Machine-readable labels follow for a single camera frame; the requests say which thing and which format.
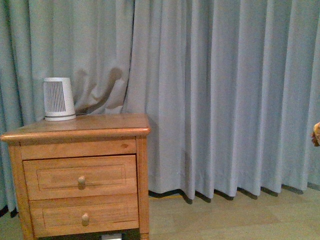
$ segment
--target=floor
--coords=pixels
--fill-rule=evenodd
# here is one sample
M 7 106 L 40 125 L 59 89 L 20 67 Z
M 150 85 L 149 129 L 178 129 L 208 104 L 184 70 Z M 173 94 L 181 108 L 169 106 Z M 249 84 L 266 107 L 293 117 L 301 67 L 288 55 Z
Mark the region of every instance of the floor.
M 320 240 L 320 191 L 282 189 L 278 196 L 258 198 L 238 191 L 233 200 L 215 194 L 208 203 L 196 197 L 187 204 L 180 196 L 150 199 L 150 240 Z M 137 240 L 137 230 L 126 240 Z M 98 240 L 99 234 L 41 238 Z M 22 240 L 19 218 L 0 218 L 0 240 Z

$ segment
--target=wooden drawer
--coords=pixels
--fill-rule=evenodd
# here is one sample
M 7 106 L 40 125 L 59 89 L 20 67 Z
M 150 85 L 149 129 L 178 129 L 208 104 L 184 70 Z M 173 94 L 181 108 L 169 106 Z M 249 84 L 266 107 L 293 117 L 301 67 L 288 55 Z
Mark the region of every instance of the wooden drawer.
M 22 160 L 135 154 L 136 139 L 21 145 Z
M 137 194 L 31 201 L 30 212 L 36 237 L 139 227 Z
M 137 193 L 135 155 L 23 162 L 29 200 Z

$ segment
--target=drawer knob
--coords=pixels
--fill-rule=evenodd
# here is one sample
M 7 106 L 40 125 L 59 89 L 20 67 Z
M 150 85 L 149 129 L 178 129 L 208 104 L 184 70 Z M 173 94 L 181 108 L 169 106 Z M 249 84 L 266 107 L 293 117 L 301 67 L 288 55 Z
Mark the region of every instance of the drawer knob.
M 81 185 L 86 184 L 86 178 L 85 178 L 85 176 L 79 177 L 79 178 L 78 178 L 78 183 L 81 184 Z
M 87 226 L 89 225 L 89 215 L 88 213 L 85 213 L 82 215 L 82 225 Z

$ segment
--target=wooden nightstand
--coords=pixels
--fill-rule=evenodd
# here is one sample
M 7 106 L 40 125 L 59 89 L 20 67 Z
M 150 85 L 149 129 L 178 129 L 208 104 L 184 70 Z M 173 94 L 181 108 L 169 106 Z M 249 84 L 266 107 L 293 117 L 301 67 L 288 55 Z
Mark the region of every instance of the wooden nightstand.
M 7 132 L 25 240 L 139 228 L 149 239 L 145 114 L 85 115 Z

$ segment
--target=curtain fold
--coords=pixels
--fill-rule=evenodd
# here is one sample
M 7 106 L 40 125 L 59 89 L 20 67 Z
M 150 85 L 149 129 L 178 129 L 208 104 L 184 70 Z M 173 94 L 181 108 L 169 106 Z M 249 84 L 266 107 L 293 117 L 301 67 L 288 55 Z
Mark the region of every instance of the curtain fold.
M 258 196 L 319 182 L 319 10 L 298 0 L 135 2 L 140 74 L 126 111 L 150 117 L 150 190 Z
M 43 80 L 71 79 L 77 114 L 121 113 L 134 0 L 2 0 L 0 133 L 43 119 Z M 0 209 L 16 207 L 7 145 L 0 143 Z

